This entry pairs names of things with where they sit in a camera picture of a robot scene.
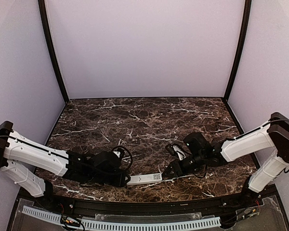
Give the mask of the white remote control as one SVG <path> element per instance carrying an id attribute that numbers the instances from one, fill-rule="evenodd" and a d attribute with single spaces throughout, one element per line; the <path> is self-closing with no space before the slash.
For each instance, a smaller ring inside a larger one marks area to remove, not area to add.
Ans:
<path id="1" fill-rule="evenodd" d="M 141 184 L 151 184 L 151 183 L 158 183 L 161 181 L 162 181 L 161 173 L 136 175 L 136 176 L 131 176 L 131 180 L 127 183 L 127 185 L 132 186 L 132 185 L 141 185 Z"/>

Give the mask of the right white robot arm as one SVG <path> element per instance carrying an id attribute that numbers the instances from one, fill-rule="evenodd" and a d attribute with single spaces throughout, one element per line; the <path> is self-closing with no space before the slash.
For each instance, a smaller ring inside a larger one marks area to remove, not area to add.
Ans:
<path id="1" fill-rule="evenodd" d="M 200 132 L 187 135 L 184 144 L 188 152 L 175 143 L 165 147 L 178 158 L 169 163 L 162 173 L 163 178 L 184 176 L 200 166 L 224 166 L 242 156 L 273 147 L 272 154 L 247 183 L 249 192 L 260 193 L 269 182 L 289 168 L 289 119 L 275 112 L 259 127 L 215 145 L 211 145 Z"/>

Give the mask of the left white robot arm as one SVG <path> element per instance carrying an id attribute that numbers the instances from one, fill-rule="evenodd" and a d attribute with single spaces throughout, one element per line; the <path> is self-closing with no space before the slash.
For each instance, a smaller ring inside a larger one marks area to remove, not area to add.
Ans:
<path id="1" fill-rule="evenodd" d="M 52 149 L 31 141 L 13 130 L 13 123 L 0 124 L 0 172 L 27 190 L 35 198 L 51 198 L 51 182 L 36 176 L 25 164 L 47 170 L 80 184 L 94 183 L 124 187 L 131 180 L 130 166 L 121 169 L 121 161 L 129 151 L 116 146 L 111 151 L 85 156 L 73 151 Z"/>

